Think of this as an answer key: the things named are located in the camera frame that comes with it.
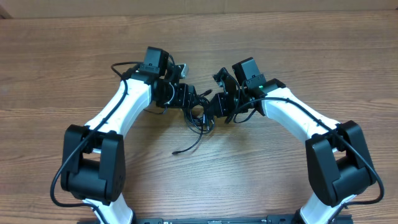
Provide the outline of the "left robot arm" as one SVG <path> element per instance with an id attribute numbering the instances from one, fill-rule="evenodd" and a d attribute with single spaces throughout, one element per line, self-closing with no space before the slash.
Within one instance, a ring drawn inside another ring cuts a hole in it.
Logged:
<path id="1" fill-rule="evenodd" d="M 97 223 L 133 223 L 134 212 L 122 191 L 126 181 L 124 139 L 152 102 L 159 108 L 190 108 L 193 87 L 181 83 L 186 64 L 175 63 L 166 51 L 148 47 L 144 60 L 126 62 L 116 75 L 119 89 L 85 125 L 70 125 L 63 140 L 62 165 L 52 183 L 70 192 L 76 207 L 90 207 Z"/>

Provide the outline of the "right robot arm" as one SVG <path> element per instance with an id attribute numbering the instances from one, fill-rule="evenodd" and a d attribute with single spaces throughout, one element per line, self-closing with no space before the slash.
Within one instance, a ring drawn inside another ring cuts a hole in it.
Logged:
<path id="1" fill-rule="evenodd" d="M 361 127 L 340 123 L 300 101 L 278 79 L 266 80 L 250 57 L 213 76 L 223 88 L 211 100 L 208 116 L 235 121 L 255 112 L 277 121 L 305 146 L 312 196 L 293 215 L 269 215 L 268 223 L 352 223 L 341 211 L 368 187 L 380 183 Z"/>

